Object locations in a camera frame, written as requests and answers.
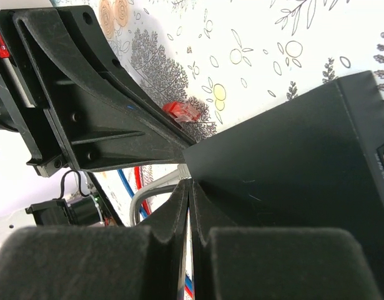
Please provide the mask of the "black network switch box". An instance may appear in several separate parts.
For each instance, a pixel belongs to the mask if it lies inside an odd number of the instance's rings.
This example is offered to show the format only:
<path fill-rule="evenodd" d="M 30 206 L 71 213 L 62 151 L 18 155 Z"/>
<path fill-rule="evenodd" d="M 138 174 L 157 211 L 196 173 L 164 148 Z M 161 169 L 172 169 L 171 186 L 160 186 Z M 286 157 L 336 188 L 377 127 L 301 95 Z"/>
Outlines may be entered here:
<path fill-rule="evenodd" d="M 192 177 L 305 224 L 384 231 L 384 105 L 370 71 L 338 78 L 184 151 Z"/>

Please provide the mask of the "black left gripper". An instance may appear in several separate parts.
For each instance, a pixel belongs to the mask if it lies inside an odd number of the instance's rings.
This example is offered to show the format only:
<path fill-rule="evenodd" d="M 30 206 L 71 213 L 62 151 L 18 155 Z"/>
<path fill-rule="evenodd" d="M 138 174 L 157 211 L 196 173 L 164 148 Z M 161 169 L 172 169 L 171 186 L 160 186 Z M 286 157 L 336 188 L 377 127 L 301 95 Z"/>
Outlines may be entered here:
<path fill-rule="evenodd" d="M 91 172 L 182 163 L 187 147 L 144 143 L 129 121 L 108 118 L 123 112 L 64 73 L 58 19 L 54 7 L 0 9 L 0 130 L 20 134 L 31 153 L 27 165 L 48 178 L 67 165 L 65 158 Z"/>

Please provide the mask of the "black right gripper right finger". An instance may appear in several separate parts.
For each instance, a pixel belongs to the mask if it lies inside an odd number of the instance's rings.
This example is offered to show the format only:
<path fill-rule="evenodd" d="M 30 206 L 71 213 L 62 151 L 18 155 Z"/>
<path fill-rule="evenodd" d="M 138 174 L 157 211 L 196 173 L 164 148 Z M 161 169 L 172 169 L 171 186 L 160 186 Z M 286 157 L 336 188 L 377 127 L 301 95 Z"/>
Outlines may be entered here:
<path fill-rule="evenodd" d="M 243 227 L 189 182 L 196 299 L 381 299 L 358 241 L 337 228 Z"/>

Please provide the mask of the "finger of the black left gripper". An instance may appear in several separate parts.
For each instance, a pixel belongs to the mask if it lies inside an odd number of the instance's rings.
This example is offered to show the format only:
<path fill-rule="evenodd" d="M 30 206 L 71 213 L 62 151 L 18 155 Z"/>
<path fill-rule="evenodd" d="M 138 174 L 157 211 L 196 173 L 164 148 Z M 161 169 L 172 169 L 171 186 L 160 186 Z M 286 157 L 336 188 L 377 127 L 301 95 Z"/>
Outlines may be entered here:
<path fill-rule="evenodd" d="M 64 73 L 83 84 L 124 116 L 109 115 L 109 120 L 141 132 L 143 142 L 156 147 L 189 147 L 196 143 L 189 132 L 198 114 L 187 102 L 188 79 L 183 67 L 168 58 L 158 44 L 156 32 L 137 30 L 130 42 L 133 71 L 149 71 L 137 82 L 112 48 L 116 29 L 127 21 L 127 5 L 101 4 L 98 12 L 90 6 L 58 6 L 57 41 L 63 46 L 61 57 L 68 60 Z"/>

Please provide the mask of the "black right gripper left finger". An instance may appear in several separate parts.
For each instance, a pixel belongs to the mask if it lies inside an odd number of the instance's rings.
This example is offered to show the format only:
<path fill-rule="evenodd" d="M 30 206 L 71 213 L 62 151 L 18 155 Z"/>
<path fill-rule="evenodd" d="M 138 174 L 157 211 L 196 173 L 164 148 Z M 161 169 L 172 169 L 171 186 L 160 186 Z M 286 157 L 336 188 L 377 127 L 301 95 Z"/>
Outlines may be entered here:
<path fill-rule="evenodd" d="M 0 250 L 0 299 L 182 299 L 189 182 L 134 227 L 39 226 Z"/>

